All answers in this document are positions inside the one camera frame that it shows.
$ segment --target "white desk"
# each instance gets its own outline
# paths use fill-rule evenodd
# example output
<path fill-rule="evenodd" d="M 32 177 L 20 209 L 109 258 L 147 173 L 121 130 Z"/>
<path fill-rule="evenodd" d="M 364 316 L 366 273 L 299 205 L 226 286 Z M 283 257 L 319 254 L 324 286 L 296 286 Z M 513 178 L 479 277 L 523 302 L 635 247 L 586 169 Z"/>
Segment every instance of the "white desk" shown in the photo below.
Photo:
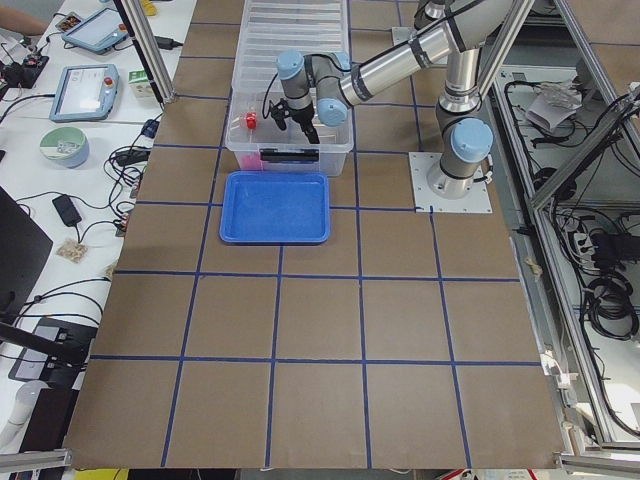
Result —
<path fill-rule="evenodd" d="M 156 3 L 158 14 L 149 17 L 154 33 L 184 42 L 195 3 L 196 0 Z M 75 11 L 83 17 L 87 17 L 102 6 L 97 0 L 67 0 L 62 5 L 60 12 Z M 56 17 L 52 24 L 58 20 L 59 18 Z M 55 28 L 50 26 L 47 34 L 53 31 Z M 128 45 L 130 42 L 127 40 L 123 45 Z M 37 99 L 25 102 L 15 108 L 0 124 L 0 145 L 7 152 L 4 160 L 0 162 L 0 186 L 7 190 L 13 198 L 31 196 L 51 190 L 81 197 L 92 205 L 106 205 L 109 192 L 113 187 L 113 180 L 103 172 L 103 162 L 111 151 L 133 141 L 140 132 L 141 124 L 148 118 L 157 116 L 160 113 L 160 107 L 155 98 L 136 98 L 127 85 L 128 72 L 142 69 L 137 52 L 133 47 L 118 52 L 112 51 L 106 55 L 94 55 L 80 48 L 65 50 L 60 36 L 54 35 L 51 37 L 51 45 L 44 50 L 44 53 L 51 57 L 49 64 L 38 79 L 36 88 L 24 90 L 23 96 L 54 93 L 65 66 L 113 63 L 117 66 L 122 81 L 118 98 L 106 121 L 71 124 L 85 133 L 91 151 L 87 162 L 76 169 L 66 169 L 52 164 L 39 151 L 40 139 L 48 131 L 59 126 L 48 120 L 51 99 Z M 175 73 L 179 54 L 179 48 L 162 52 L 171 76 Z M 7 98 L 13 98 L 15 93 L 17 93 L 16 90 L 11 90 L 7 94 Z M 8 104 L 9 102 L 4 102 L 0 111 L 4 111 Z M 141 139 L 138 143 L 144 144 L 144 142 L 145 140 Z M 119 200 L 128 199 L 128 193 L 129 189 L 125 189 Z M 88 233 L 83 243 L 89 247 L 89 251 L 79 264 L 57 256 L 55 254 L 57 247 L 65 239 L 75 238 L 75 231 L 65 227 L 60 221 L 51 204 L 53 197 L 55 195 L 47 195 L 24 202 L 31 207 L 32 218 L 54 243 L 52 254 L 32 295 L 73 281 L 104 276 L 106 269 L 117 261 L 122 247 L 122 239 L 114 236 L 115 228 L 105 224 L 92 228 Z M 93 222 L 114 218 L 110 210 L 90 209 L 77 201 L 74 201 L 74 204 L 83 218 L 79 224 L 81 232 Z M 109 286 L 110 284 L 106 282 L 94 282 L 74 286 L 68 290 L 84 293 L 104 306 Z M 56 312 L 75 312 L 89 315 L 96 320 L 100 319 L 95 305 L 73 296 L 63 296 L 45 301 L 34 306 L 29 313 L 50 314 Z M 88 320 L 60 319 L 91 325 Z M 24 319 L 21 322 L 21 327 L 31 331 L 36 323 L 37 319 L 35 318 Z M 20 347 L 6 343 L 0 345 L 0 353 L 8 356 L 15 357 L 20 351 Z M 0 428 L 4 426 L 13 406 L 15 393 L 22 385 L 21 382 L 9 380 L 7 377 L 13 363 L 13 360 L 0 358 Z M 82 374 L 79 377 L 79 382 L 76 382 L 77 385 L 81 383 L 81 380 Z M 21 441 L 22 432 L 3 453 L 16 452 Z M 64 478 L 72 477 L 73 472 L 68 472 Z M 9 475 L 0 475 L 0 480 L 7 478 Z"/>

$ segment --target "blue joint cap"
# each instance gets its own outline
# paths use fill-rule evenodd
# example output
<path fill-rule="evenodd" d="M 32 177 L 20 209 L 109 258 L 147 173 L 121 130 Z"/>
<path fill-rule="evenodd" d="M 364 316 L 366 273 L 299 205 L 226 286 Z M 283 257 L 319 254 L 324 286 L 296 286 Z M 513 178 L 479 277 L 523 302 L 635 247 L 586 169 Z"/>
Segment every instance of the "blue joint cap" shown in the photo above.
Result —
<path fill-rule="evenodd" d="M 318 100 L 318 118 L 327 127 L 339 127 L 347 119 L 347 106 L 335 98 Z"/>
<path fill-rule="evenodd" d="M 351 70 L 351 60 L 347 52 L 336 52 L 334 55 L 338 59 L 338 62 L 340 62 L 340 67 L 343 70 Z"/>
<path fill-rule="evenodd" d="M 479 163 L 485 159 L 493 145 L 493 132 L 477 118 L 465 118 L 454 127 L 451 148 L 460 160 Z"/>
<path fill-rule="evenodd" d="M 287 50 L 278 55 L 276 61 L 280 80 L 289 80 L 295 77 L 304 67 L 304 57 L 297 50 Z"/>

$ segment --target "white mounting plate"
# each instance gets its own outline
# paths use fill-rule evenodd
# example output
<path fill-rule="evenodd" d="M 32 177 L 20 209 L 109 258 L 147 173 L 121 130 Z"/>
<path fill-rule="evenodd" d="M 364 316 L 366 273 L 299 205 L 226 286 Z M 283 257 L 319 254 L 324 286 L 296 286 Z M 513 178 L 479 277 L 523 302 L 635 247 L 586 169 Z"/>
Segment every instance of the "white mounting plate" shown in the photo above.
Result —
<path fill-rule="evenodd" d="M 433 209 L 434 212 L 443 213 L 493 213 L 485 182 L 474 183 L 469 193 L 459 200 L 442 198 L 431 190 L 427 183 L 427 172 L 441 156 L 441 153 L 431 152 L 409 153 L 416 212 L 429 213 Z M 482 169 L 478 168 L 476 177 L 482 176 Z"/>
<path fill-rule="evenodd" d="M 409 35 L 411 35 L 412 31 L 413 31 L 413 28 L 409 28 L 409 27 L 391 27 L 391 36 L 393 38 L 393 46 L 395 47 L 396 45 L 400 43 L 404 43 L 407 40 L 409 40 Z M 437 60 L 436 62 L 434 62 L 434 65 L 446 65 L 446 64 L 447 64 L 447 57 L 441 58 L 440 60 Z"/>

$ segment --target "transparent storage container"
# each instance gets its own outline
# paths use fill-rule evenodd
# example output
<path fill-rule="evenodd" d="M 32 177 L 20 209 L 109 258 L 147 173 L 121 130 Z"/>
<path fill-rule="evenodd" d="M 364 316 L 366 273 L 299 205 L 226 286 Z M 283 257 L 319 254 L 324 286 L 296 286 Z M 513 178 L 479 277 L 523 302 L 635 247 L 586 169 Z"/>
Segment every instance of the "transparent storage container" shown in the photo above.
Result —
<path fill-rule="evenodd" d="M 287 119 L 281 131 L 271 118 L 262 118 L 263 102 L 283 97 L 276 80 L 276 58 L 285 50 L 308 53 L 348 52 L 347 0 L 246 0 L 233 71 L 233 94 L 225 145 L 243 170 L 321 171 L 340 175 L 353 148 L 351 112 L 340 127 L 314 125 L 319 145 L 309 143 L 300 126 Z M 255 114 L 257 127 L 247 127 Z"/>

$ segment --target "white and blue device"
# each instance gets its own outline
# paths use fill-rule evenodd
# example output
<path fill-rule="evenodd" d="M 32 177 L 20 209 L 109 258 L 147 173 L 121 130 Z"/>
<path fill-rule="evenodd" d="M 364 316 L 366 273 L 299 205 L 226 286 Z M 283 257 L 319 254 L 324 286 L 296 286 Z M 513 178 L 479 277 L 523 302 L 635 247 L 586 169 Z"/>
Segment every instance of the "white and blue device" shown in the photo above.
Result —
<path fill-rule="evenodd" d="M 120 14 L 104 8 L 62 34 L 62 40 L 90 52 L 103 54 L 127 38 Z"/>
<path fill-rule="evenodd" d="M 54 122 L 103 120 L 113 108 L 118 91 L 113 64 L 65 67 L 49 119 Z"/>

